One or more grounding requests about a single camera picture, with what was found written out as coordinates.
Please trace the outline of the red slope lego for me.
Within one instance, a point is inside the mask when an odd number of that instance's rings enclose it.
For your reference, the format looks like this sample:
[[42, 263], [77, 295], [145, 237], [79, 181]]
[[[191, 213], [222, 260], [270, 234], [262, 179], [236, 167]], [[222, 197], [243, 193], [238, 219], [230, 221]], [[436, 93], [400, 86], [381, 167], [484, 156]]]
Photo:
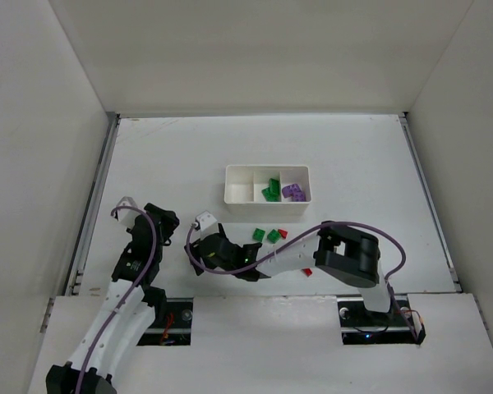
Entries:
[[288, 232], [283, 229], [278, 229], [277, 232], [281, 235], [283, 239], [286, 239], [288, 236]]

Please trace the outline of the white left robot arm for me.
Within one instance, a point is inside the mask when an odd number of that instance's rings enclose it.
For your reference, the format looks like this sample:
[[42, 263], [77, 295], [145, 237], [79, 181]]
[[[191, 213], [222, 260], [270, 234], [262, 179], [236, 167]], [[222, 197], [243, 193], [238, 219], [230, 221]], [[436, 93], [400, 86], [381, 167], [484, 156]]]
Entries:
[[71, 357], [53, 365], [45, 378], [48, 393], [114, 393], [115, 378], [132, 349], [164, 316], [165, 291], [152, 285], [164, 248], [180, 221], [171, 210], [151, 203], [137, 208], [122, 200], [112, 212], [131, 240], [120, 254], [108, 290], [87, 333]]

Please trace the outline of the short green lego plate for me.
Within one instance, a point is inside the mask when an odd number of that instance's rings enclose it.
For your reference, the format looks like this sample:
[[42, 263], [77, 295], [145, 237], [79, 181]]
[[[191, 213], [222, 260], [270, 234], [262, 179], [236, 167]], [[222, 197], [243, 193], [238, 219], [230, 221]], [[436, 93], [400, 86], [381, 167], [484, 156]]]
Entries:
[[280, 194], [280, 182], [278, 179], [275, 179], [275, 178], [269, 179], [269, 192], [272, 195], [279, 195]]

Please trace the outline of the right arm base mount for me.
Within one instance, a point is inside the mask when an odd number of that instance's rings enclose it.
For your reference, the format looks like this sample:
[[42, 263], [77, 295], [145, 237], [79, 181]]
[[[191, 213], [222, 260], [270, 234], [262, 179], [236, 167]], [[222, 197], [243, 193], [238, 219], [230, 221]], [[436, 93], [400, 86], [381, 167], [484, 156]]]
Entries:
[[341, 338], [345, 346], [421, 345], [426, 339], [421, 315], [411, 308], [408, 298], [397, 300], [399, 308], [388, 313], [367, 310], [362, 299], [338, 300]]

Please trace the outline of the large purple arch lego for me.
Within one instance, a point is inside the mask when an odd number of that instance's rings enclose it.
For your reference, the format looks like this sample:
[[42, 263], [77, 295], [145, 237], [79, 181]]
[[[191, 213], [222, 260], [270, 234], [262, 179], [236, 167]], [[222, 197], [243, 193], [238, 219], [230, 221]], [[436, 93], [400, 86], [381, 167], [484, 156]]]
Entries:
[[286, 185], [281, 190], [281, 195], [285, 198], [294, 198], [302, 193], [301, 187], [297, 183]]

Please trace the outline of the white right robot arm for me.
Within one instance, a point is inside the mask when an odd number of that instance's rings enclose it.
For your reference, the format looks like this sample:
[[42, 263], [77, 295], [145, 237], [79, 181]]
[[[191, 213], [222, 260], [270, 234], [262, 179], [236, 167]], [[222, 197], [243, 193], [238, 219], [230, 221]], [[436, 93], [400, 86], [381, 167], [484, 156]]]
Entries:
[[316, 268], [357, 289], [366, 310], [387, 314], [392, 296], [380, 267], [379, 240], [354, 224], [322, 222], [259, 256], [261, 243], [232, 243], [222, 226], [196, 241], [187, 236], [185, 252], [198, 275], [212, 273], [246, 282], [268, 280], [283, 273]]

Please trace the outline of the green square lego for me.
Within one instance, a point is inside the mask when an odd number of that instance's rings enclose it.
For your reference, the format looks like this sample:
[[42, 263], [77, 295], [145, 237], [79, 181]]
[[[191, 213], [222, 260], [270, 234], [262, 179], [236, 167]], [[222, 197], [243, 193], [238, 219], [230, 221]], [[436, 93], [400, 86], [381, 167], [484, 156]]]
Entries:
[[262, 243], [263, 240], [265, 238], [265, 230], [263, 229], [260, 229], [260, 228], [256, 228], [253, 233], [252, 233], [252, 239], [255, 241], [255, 242], [260, 242]]
[[268, 234], [267, 234], [267, 241], [270, 242], [271, 244], [276, 244], [277, 242], [279, 242], [281, 240], [282, 236], [280, 234], [280, 232], [276, 229], [273, 229], [272, 231], [270, 231]]

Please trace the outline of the long green lego plate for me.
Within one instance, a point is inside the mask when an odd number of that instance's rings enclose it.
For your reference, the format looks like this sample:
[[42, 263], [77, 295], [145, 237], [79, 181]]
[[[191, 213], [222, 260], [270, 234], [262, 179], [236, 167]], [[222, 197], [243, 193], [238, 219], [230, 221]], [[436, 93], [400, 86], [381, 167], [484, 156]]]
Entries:
[[263, 189], [261, 191], [261, 194], [263, 195], [263, 197], [265, 198], [265, 200], [267, 202], [279, 202], [280, 201], [280, 197], [279, 195], [272, 195], [270, 192], [269, 192], [269, 187]]

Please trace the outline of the small purple curved lego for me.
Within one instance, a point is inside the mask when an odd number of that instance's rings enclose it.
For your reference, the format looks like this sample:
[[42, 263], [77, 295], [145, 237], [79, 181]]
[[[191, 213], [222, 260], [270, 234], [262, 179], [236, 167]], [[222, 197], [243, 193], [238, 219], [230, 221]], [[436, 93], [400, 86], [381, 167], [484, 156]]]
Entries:
[[304, 192], [297, 190], [292, 194], [292, 202], [306, 202], [306, 195]]

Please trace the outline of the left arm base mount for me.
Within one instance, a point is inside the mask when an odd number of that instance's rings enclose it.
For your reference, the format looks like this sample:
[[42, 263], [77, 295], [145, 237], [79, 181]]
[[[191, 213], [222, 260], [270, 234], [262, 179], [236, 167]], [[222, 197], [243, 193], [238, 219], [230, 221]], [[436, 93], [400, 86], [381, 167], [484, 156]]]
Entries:
[[138, 346], [189, 346], [193, 321], [192, 298], [169, 298], [163, 312], [145, 331]]

